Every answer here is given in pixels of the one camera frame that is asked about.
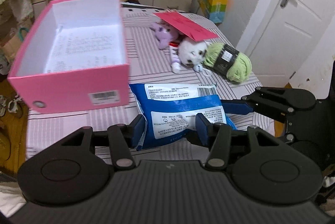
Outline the white door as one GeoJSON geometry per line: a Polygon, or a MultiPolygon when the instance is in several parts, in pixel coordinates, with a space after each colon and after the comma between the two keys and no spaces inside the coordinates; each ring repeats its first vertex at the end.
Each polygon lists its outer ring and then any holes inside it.
{"type": "Polygon", "coordinates": [[[297,78],[334,19],[334,0],[258,0],[239,42],[264,86],[283,87],[297,78]]]}

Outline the purple plush toy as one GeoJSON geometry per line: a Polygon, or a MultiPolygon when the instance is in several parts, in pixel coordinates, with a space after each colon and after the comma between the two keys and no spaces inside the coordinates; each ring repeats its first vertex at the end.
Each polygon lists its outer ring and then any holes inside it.
{"type": "Polygon", "coordinates": [[[165,21],[151,23],[150,29],[155,33],[160,50],[167,48],[179,37],[179,31],[165,21]]]}

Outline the pink cardboard shoe box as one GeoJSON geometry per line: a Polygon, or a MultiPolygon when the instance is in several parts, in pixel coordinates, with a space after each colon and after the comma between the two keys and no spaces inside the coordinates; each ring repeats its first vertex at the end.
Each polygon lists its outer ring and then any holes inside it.
{"type": "Polygon", "coordinates": [[[53,0],[8,79],[31,109],[62,113],[128,104],[129,74],[120,0],[53,0]]]}

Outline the green yarn ball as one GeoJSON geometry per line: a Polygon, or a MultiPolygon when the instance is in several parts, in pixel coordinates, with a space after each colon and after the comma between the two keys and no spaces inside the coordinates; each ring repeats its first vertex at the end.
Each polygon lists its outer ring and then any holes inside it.
{"type": "Polygon", "coordinates": [[[222,42],[214,42],[208,46],[203,64],[234,83],[246,81],[252,70],[247,55],[222,42]]]}

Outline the blue wet wipes pack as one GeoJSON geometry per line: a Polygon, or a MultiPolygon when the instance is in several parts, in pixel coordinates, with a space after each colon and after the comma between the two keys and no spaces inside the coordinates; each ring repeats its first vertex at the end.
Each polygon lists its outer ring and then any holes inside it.
{"type": "Polygon", "coordinates": [[[144,116],[144,129],[135,130],[127,138],[137,150],[164,146],[195,132],[195,117],[199,113],[211,123],[222,122],[236,129],[225,113],[215,85],[135,83],[129,87],[144,116]]]}

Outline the red paper envelope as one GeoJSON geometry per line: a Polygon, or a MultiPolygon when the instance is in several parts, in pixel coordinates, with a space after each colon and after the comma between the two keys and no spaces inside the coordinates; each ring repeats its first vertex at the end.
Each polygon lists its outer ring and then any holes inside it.
{"type": "Polygon", "coordinates": [[[184,17],[182,14],[176,11],[164,11],[160,13],[154,13],[161,20],[172,25],[178,31],[191,38],[194,41],[205,41],[215,39],[218,37],[217,34],[203,28],[199,24],[192,20],[184,17]]]}

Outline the striped bed sheet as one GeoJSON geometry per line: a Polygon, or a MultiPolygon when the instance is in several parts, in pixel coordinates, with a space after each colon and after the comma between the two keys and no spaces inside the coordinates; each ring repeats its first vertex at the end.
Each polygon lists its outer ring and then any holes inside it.
{"type": "MultiPolygon", "coordinates": [[[[215,84],[222,99],[239,99],[250,94],[261,85],[258,78],[251,74],[243,84],[233,84],[217,73],[208,76],[196,73],[192,69],[182,68],[174,74],[170,67],[170,53],[159,50],[157,40],[150,24],[156,22],[156,10],[140,6],[124,7],[123,20],[128,56],[131,62],[130,81],[132,83],[188,83],[215,84]]],[[[106,130],[117,122],[129,123],[138,114],[135,98],[129,96],[129,105],[105,108],[93,111],[57,113],[43,115],[30,111],[28,115],[26,157],[30,159],[43,149],[53,145],[78,128],[88,125],[94,130],[106,130]]],[[[170,145],[149,149],[131,150],[135,161],[149,160],[188,160],[198,159],[204,162],[208,150],[190,144],[181,139],[170,145]]]]}

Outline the white plush toy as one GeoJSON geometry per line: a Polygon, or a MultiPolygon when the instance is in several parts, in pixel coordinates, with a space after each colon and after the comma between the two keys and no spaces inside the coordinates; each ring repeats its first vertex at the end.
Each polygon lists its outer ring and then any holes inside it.
{"type": "Polygon", "coordinates": [[[189,37],[185,37],[181,42],[171,42],[169,50],[172,72],[178,74],[182,65],[192,67],[197,73],[201,72],[209,45],[207,41],[197,42],[189,37]]]}

